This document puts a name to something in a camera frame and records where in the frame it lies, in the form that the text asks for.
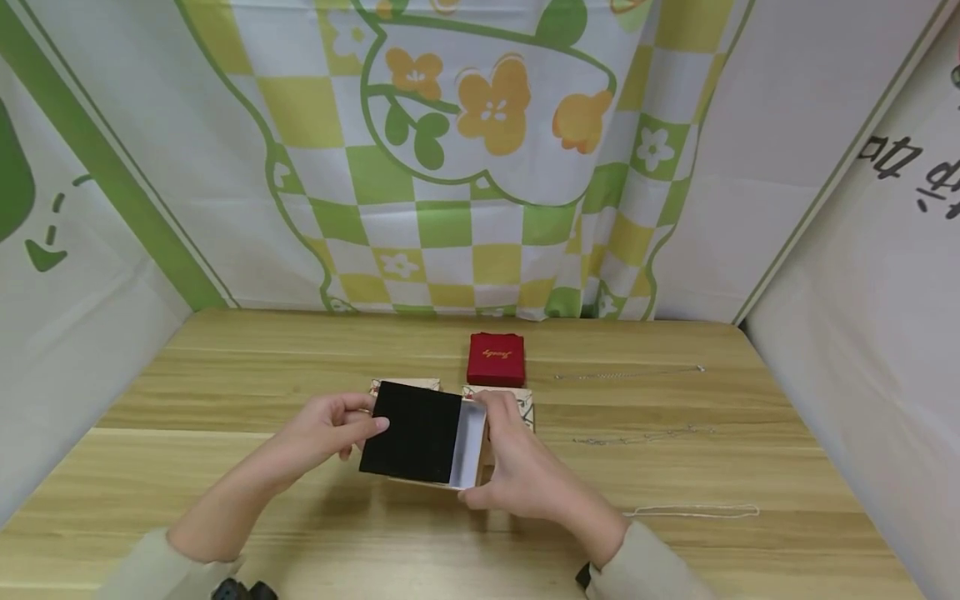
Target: yellow and green checkered fabric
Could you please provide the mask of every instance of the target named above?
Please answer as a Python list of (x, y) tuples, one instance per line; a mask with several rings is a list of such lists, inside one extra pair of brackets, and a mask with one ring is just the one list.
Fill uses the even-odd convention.
[(530, 6), (180, 0), (324, 265), (318, 304), (649, 317), (748, 0)]

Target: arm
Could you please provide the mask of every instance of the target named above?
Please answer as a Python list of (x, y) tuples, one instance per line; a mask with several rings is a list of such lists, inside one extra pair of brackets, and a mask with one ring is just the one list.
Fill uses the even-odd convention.
[(639, 523), (631, 524), (581, 481), (523, 423), (516, 398), (484, 392), (496, 467), (490, 483), (460, 492), (471, 509), (501, 509), (567, 529), (590, 560), (592, 600), (709, 600), (686, 563)]
[(270, 501), (333, 454), (385, 431), (373, 398), (313, 398), (190, 507), (167, 532), (147, 534), (98, 590), (101, 600), (207, 600), (242, 563), (240, 552)]

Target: tabletop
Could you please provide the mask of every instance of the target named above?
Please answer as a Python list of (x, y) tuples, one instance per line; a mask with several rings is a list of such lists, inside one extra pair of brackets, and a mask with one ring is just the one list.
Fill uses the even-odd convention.
[[(0, 598), (90, 597), (146, 531), (175, 520), (310, 395), (366, 391), (374, 377), (439, 377), (459, 392), (478, 331), (524, 337), (538, 436), (618, 508), (759, 508), (637, 518), (720, 596), (921, 597), (730, 325), (208, 310), (0, 533)], [(584, 554), (558, 527), (471, 513), (453, 492), (357, 465), (330, 461), (271, 504), (245, 581), (283, 600), (583, 598), (573, 576)]]

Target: yellow flower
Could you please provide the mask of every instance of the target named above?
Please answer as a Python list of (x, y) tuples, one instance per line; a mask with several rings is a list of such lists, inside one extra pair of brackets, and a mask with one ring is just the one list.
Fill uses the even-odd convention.
[(394, 18), (394, 6), (390, 4), (390, 0), (380, 0), (377, 2), (376, 14), (384, 20), (390, 20)]
[(457, 131), (463, 137), (483, 137), (487, 152), (506, 156), (523, 145), (527, 134), (526, 109), (530, 87), (523, 57), (504, 55), (493, 66), (491, 80), (476, 72), (467, 73), (458, 89), (464, 110), (457, 117)]
[(460, 6), (460, 0), (430, 0), (430, 4), (440, 14), (453, 14)]
[(603, 115), (610, 108), (613, 94), (605, 89), (592, 96), (570, 94), (553, 113), (553, 134), (566, 149), (576, 148), (582, 155), (596, 150), (603, 135)]
[(444, 70), (444, 62), (435, 54), (421, 54), (413, 60), (402, 48), (387, 51), (387, 66), (394, 73), (394, 86), (403, 91), (415, 91), (427, 100), (440, 100), (437, 76)]

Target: person's left hand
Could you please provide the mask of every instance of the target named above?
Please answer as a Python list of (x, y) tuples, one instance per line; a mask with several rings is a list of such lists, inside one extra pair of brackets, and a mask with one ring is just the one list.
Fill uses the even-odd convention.
[(364, 441), (386, 431), (390, 422), (370, 415), (374, 402), (369, 394), (311, 398), (238, 467), (282, 492), (334, 454), (346, 460), (355, 444), (362, 449)]

